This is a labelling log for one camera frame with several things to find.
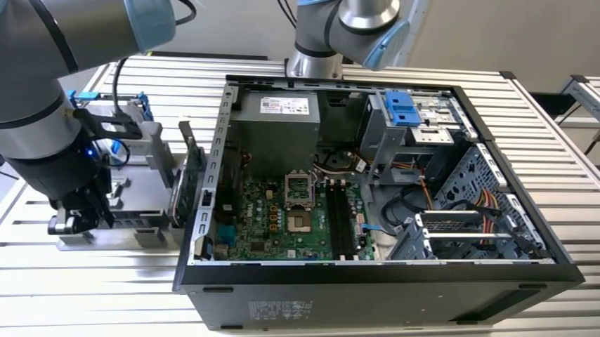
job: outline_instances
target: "blue clip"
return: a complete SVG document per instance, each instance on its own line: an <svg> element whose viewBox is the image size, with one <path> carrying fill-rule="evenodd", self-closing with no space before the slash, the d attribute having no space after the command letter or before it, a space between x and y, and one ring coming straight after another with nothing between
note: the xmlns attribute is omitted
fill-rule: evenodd
<svg viewBox="0 0 600 337"><path fill-rule="evenodd" d="M149 99L148 99L148 96L143 93L143 91L137 95L137 100L140 100L140 102L141 102L143 120L153 121L152 111L149 110Z"/></svg>
<svg viewBox="0 0 600 337"><path fill-rule="evenodd" d="M81 91L81 93L77 95L77 100L84 100L84 101L92 101L92 100L97 100L100 97L100 93L93 92L93 91Z"/></svg>
<svg viewBox="0 0 600 337"><path fill-rule="evenodd" d="M78 108L77 99L74 98L74 94L77 94L76 90L66 91L68 102L73 106L73 109Z"/></svg>
<svg viewBox="0 0 600 337"><path fill-rule="evenodd" d="M391 115L391 123L395 126L418 126L421 124L419 112L414 108L409 93L386 91L384 107Z"/></svg>

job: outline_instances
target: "sticker label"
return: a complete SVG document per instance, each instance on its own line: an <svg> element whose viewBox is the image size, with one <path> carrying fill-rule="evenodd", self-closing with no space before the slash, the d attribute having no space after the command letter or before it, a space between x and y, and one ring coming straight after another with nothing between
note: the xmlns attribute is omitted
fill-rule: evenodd
<svg viewBox="0 0 600 337"><path fill-rule="evenodd" d="M262 114L310 114L308 98L263 97Z"/></svg>
<svg viewBox="0 0 600 337"><path fill-rule="evenodd" d="M366 161L359 159L356 164L356 171L362 173L364 171L364 168L366 168Z"/></svg>
<svg viewBox="0 0 600 337"><path fill-rule="evenodd" d="M247 304L249 318L255 321L308 319L312 310L311 300L252 300Z"/></svg>
<svg viewBox="0 0 600 337"><path fill-rule="evenodd" d="M438 116L434 112L430 111L421 111L419 115L422 119L435 119Z"/></svg>

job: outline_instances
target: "blue ring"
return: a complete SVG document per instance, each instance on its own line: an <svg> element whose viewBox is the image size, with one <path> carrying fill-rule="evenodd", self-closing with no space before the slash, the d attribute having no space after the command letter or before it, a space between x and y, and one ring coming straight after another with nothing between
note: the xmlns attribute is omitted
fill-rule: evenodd
<svg viewBox="0 0 600 337"><path fill-rule="evenodd" d="M175 36L175 13L168 0L124 0L124 8L141 53Z"/></svg>
<svg viewBox="0 0 600 337"><path fill-rule="evenodd" d="M326 1L331 1L331 0L298 0L296 5L298 6L308 6L308 5L314 5L314 4L318 4L319 2L326 2Z"/></svg>
<svg viewBox="0 0 600 337"><path fill-rule="evenodd" d="M382 60L386 53L390 51L387 47L394 42L394 38L399 37L402 34L407 35L407 30L410 30L410 23L406 20L395 22L388 31L383 34L375 47L368 52L364 58L363 66L371 70L378 70L382 66Z"/></svg>

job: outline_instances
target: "ram slot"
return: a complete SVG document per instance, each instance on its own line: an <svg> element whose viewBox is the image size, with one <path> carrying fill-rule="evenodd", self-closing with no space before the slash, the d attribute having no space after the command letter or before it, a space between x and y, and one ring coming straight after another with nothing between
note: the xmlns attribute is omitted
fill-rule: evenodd
<svg viewBox="0 0 600 337"><path fill-rule="evenodd" d="M342 259L343 256L344 260L351 260L354 255L354 241L344 187L339 185L327 186L326 197L334 258Z"/></svg>

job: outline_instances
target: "blue connector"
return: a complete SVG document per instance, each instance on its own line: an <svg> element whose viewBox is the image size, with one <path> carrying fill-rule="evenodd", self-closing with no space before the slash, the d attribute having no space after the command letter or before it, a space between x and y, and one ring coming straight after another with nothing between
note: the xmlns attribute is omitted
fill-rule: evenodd
<svg viewBox="0 0 600 337"><path fill-rule="evenodd" d="M390 112L391 123L395 126L418 126L421 116L409 93L386 91L384 107Z"/></svg>
<svg viewBox="0 0 600 337"><path fill-rule="evenodd" d="M74 98L76 94L77 92L74 90L66 91L68 102L73 106L73 109L78 108L77 99Z"/></svg>
<svg viewBox="0 0 600 337"><path fill-rule="evenodd" d="M367 224L367 223L362 223L360 225L359 225L359 228L360 228L360 230L364 232L364 231L368 231L368 230L378 230L378 231L382 231L383 232L383 228L379 226L379 225L370 225L370 224Z"/></svg>
<svg viewBox="0 0 600 337"><path fill-rule="evenodd" d="M143 93L137 95L137 100L141 102L141 110L143 110L143 120L153 121L152 111L149 110L149 99L148 96Z"/></svg>
<svg viewBox="0 0 600 337"><path fill-rule="evenodd" d="M82 100L90 102L92 100L97 100L100 98L100 93L94 91L81 91L77 95L77 100Z"/></svg>
<svg viewBox="0 0 600 337"><path fill-rule="evenodd" d="M219 225L216 228L217 240L221 244L229 246L235 245L235 226L232 225Z"/></svg>
<svg viewBox="0 0 600 337"><path fill-rule="evenodd" d="M66 97L68 102L73 106L73 108L78 108L78 102L90 102L93 100L97 100L100 98L100 93L92 92L92 91L82 91L77 95L76 90L66 91Z"/></svg>

